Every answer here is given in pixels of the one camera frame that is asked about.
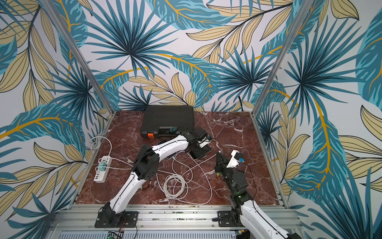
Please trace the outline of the smartphone with pink case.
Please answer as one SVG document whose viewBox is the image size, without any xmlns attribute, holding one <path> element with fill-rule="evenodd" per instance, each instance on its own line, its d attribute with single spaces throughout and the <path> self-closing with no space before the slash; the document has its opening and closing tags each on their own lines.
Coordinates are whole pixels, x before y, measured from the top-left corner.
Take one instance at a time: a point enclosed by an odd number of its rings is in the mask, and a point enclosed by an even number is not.
<svg viewBox="0 0 382 239">
<path fill-rule="evenodd" d="M 167 140 L 167 139 L 163 139 L 163 140 L 161 140 L 160 142 L 158 142 L 158 145 L 163 144 L 163 143 L 166 143 L 166 142 L 168 142 L 168 140 Z"/>
</svg>

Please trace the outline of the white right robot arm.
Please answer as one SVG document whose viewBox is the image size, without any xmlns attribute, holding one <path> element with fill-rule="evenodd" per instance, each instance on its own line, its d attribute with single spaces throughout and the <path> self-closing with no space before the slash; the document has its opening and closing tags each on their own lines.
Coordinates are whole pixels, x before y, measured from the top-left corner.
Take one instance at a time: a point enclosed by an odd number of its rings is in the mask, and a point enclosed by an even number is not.
<svg viewBox="0 0 382 239">
<path fill-rule="evenodd" d="M 257 239 L 299 239 L 297 233 L 291 234 L 277 225 L 247 192 L 245 172 L 234 169 L 243 161 L 243 155 L 238 151 L 233 151 L 230 159 L 221 152 L 216 154 L 214 169 L 231 193 L 231 210 L 218 211 L 212 221 L 218 222 L 220 227 L 245 227 Z"/>
</svg>

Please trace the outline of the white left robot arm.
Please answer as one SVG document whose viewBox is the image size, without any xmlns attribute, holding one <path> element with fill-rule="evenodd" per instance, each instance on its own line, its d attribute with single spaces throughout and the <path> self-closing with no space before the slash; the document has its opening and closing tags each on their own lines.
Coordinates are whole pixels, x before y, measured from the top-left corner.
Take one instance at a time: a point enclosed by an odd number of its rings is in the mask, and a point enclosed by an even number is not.
<svg viewBox="0 0 382 239">
<path fill-rule="evenodd" d="M 97 214 L 95 228 L 117 228 L 136 225 L 137 212 L 127 212 L 126 208 L 138 189 L 157 174 L 159 163 L 179 152 L 190 153 L 194 159 L 201 159 L 211 151 L 212 137 L 202 128 L 194 132 L 182 132 L 177 137 L 162 141 L 158 145 L 145 144 L 138 153 L 129 178 L 118 193 Z"/>
</svg>

